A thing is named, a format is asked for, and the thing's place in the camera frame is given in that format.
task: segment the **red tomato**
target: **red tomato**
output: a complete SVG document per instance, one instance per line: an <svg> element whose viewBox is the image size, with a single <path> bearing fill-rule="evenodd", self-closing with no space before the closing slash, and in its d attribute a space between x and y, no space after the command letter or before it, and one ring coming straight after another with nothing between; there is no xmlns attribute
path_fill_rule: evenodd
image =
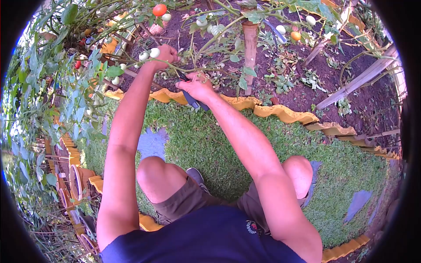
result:
<svg viewBox="0 0 421 263"><path fill-rule="evenodd" d="M79 69L81 65L82 65L82 62L80 60L76 61L75 69Z"/></svg>
<svg viewBox="0 0 421 263"><path fill-rule="evenodd" d="M166 5L164 5L164 4L159 4L159 5L156 5L155 7L154 7L154 9L152 10L152 13L155 15L155 16L162 16L163 14L165 14L167 12L167 6Z"/></svg>

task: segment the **fallen leaf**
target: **fallen leaf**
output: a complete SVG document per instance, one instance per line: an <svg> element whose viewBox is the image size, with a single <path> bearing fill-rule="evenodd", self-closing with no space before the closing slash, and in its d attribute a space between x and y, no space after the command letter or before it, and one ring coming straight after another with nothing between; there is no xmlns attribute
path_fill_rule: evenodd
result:
<svg viewBox="0 0 421 263"><path fill-rule="evenodd" d="M273 103L273 105L279 105L279 99L276 92L272 91L272 95L273 97L270 98L270 101Z"/></svg>
<svg viewBox="0 0 421 263"><path fill-rule="evenodd" d="M181 21L184 21L184 20L186 20L187 18L189 18L190 17L190 15L189 14L185 14L182 18L181 18Z"/></svg>

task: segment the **stepping stone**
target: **stepping stone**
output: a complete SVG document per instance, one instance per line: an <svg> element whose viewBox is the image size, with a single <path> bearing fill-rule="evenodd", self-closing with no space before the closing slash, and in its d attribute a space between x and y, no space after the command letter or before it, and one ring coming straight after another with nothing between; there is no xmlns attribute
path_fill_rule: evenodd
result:
<svg viewBox="0 0 421 263"><path fill-rule="evenodd" d="M146 133L140 135L137 144L137 150L141 153L140 160L149 156L158 156L165 161L165 143L168 140L165 128L160 128L156 133L146 128Z"/></svg>
<svg viewBox="0 0 421 263"><path fill-rule="evenodd" d="M105 136L107 135L107 120L108 115L105 115L104 121L102 122L102 134L104 134Z"/></svg>
<svg viewBox="0 0 421 263"><path fill-rule="evenodd" d="M381 202L383 201L385 192L386 192L386 188L383 188L383 191L381 192L381 195L380 195L380 197L379 197L379 199L377 201L377 205L374 208L373 213L370 215L370 218L368 219L368 224L369 225L371 224L371 222L373 221L374 217L376 216L377 211L380 209L380 205L381 205Z"/></svg>
<svg viewBox="0 0 421 263"><path fill-rule="evenodd" d="M310 199L313 196L313 190L314 190L314 187L316 186L316 182L317 182L317 171L319 170L319 167L322 164L322 162L311 161L310 164L312 165L312 168L313 168L313 178L312 178L312 183L311 183L310 189L309 189L309 195L308 195L306 201L304 202L303 208L306 207L309 204Z"/></svg>
<svg viewBox="0 0 421 263"><path fill-rule="evenodd" d="M371 197L371 193L373 191L366 191L361 190L354 193L354 196L352 197L351 204L349 205L348 212L346 214L345 222L349 222L354 215L364 207L364 205L367 203L367 201Z"/></svg>

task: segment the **terracotta pot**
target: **terracotta pot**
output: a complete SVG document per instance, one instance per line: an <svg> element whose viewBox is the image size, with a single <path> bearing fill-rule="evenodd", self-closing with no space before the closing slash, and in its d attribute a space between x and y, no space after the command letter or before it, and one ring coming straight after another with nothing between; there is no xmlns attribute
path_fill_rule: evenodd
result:
<svg viewBox="0 0 421 263"><path fill-rule="evenodd" d="M70 205L70 194L67 189L60 188L59 189L59 196L61 203L63 204L64 208L68 208Z"/></svg>
<svg viewBox="0 0 421 263"><path fill-rule="evenodd" d="M80 239L82 240L81 242L83 246L85 247L86 251L89 251L95 248L93 253L98 255L98 248L97 248L98 245L96 244L95 241L91 240L86 234L81 234Z"/></svg>
<svg viewBox="0 0 421 263"><path fill-rule="evenodd" d="M89 197L89 178L95 176L92 170L77 167L76 165L70 166L70 190L73 192L77 200L82 200L84 197Z"/></svg>

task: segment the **wooden stake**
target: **wooden stake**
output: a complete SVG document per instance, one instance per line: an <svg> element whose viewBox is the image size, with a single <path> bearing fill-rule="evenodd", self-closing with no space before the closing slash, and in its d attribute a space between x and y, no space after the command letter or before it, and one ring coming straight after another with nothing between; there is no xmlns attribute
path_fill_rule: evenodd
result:
<svg viewBox="0 0 421 263"><path fill-rule="evenodd" d="M341 13L341 18L342 20L344 20L344 22L346 22L346 18L348 17L348 12L349 15L351 16L352 11L354 10L354 7L357 5L358 0L350 0L349 2L349 6L350 8L346 7L344 8L344 10ZM311 53L308 55L308 57L306 58L306 60L301 64L301 66L303 68L307 67L309 65L309 63L317 56L317 54L328 44L330 43L330 39L327 40L322 40L317 46L313 47L313 50L311 51Z"/></svg>
<svg viewBox="0 0 421 263"><path fill-rule="evenodd" d="M382 137L382 136L392 135L392 134L397 134L397 133L400 133L400 129L389 130L389 131L386 131L386 132L373 134L373 135L367 136L367 138Z"/></svg>
<svg viewBox="0 0 421 263"><path fill-rule="evenodd" d="M143 23L139 23L139 26L148 34L148 36L150 38L152 38L156 44L158 45L162 45L158 39L156 39L156 37L154 35L152 35L152 33L145 27L145 25Z"/></svg>
<svg viewBox="0 0 421 263"><path fill-rule="evenodd" d="M384 56L389 56L393 58L396 58L397 55L398 55L398 52L394 44L391 45L384 53ZM358 77L354 78L345 87L336 91L332 96L330 96L329 98L317 104L316 109L321 110L331 105L335 101L338 101L341 98L345 97L346 95L350 94L352 91L358 89L359 87L364 85L366 82L373 79L377 74L379 74L382 70L384 70L393 61L394 60L390 58L379 58L368 69L366 69Z"/></svg>
<svg viewBox="0 0 421 263"><path fill-rule="evenodd" d="M330 40L322 40L319 44L313 47L313 50L308 55L306 60L301 64L301 67L305 68L309 63L320 53L320 51L330 42Z"/></svg>
<svg viewBox="0 0 421 263"><path fill-rule="evenodd" d="M241 7L241 11L250 11L255 10L256 8L245 8ZM256 63L256 50L257 50L257 26L258 24L253 24L253 22L248 19L241 23L242 30L244 32L244 54L245 62L244 67L248 67L254 70L254 65ZM251 95L251 87L253 85L253 76L246 74L245 80L247 81L247 90L245 90L244 95Z"/></svg>
<svg viewBox="0 0 421 263"><path fill-rule="evenodd" d="M118 38L120 38L121 40L123 40L123 41L124 41L124 42L126 42L127 44L129 44L129 45L133 46L133 42L131 42L131 41L130 41L130 40L128 40L127 38L123 37L122 35L120 35L120 34L118 34L118 33L116 33L116 32L114 32L114 33L113 33L113 35L114 35L114 36L116 36L116 37L118 37Z"/></svg>
<svg viewBox="0 0 421 263"><path fill-rule="evenodd" d="M101 57L101 62L102 63L104 63L105 61L108 61L108 66L114 66L115 65L115 62L113 61L113 60L111 60L111 59L109 59L109 58L105 58L105 57ZM137 76L137 73L136 72L134 72L134 71L132 71L132 70L130 70L130 69L125 69L124 70L124 73L126 73L127 75L129 75L129 76L131 76L131 77L136 77ZM117 89L119 89L119 87L118 86L116 86L116 85L114 85L114 84L112 84L110 81L108 81L108 80L106 80L106 79L104 79L103 80L103 82L105 83L105 84L107 84L108 86L110 86L110 87L112 87L113 89L115 89L115 90L117 90ZM162 89L162 88L164 88L163 86L161 86L161 85L159 85L158 83L156 83L156 82L153 82L152 81L152 86L154 86L155 88L157 88L157 89Z"/></svg>

